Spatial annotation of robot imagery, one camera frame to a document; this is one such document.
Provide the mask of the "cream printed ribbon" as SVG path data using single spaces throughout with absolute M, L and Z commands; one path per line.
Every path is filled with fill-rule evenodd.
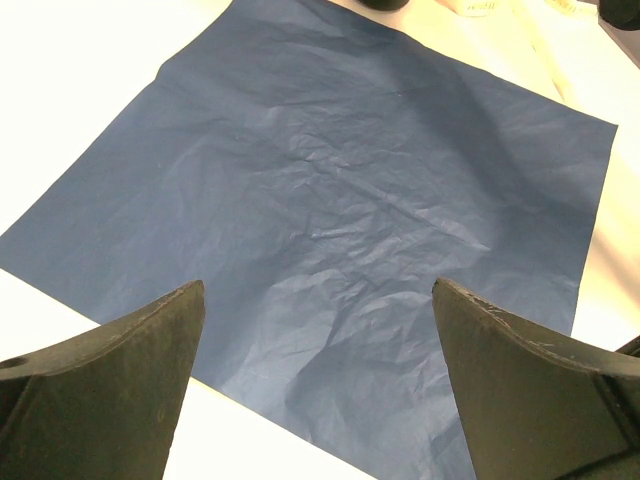
M 463 17 L 482 17 L 509 5 L 512 10 L 529 4 L 541 4 L 541 1 L 494 1 L 494 0 L 442 0 L 439 4 Z M 546 0 L 544 4 L 555 11 L 571 18 L 598 17 L 597 1 Z

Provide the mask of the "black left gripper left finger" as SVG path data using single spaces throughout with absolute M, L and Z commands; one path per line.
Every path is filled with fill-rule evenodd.
M 205 320 L 204 284 L 1 363 L 4 479 L 160 479 Z

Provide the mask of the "blue wrapping paper sheet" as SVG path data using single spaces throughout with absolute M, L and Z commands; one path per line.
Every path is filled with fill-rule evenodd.
M 615 127 L 327 1 L 235 1 L 1 238 L 92 320 L 206 287 L 194 376 L 380 479 L 470 479 L 439 277 L 572 329 Z

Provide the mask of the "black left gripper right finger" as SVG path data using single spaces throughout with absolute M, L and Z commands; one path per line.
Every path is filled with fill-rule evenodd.
M 638 478 L 637 339 L 589 345 L 445 278 L 432 296 L 477 478 Z

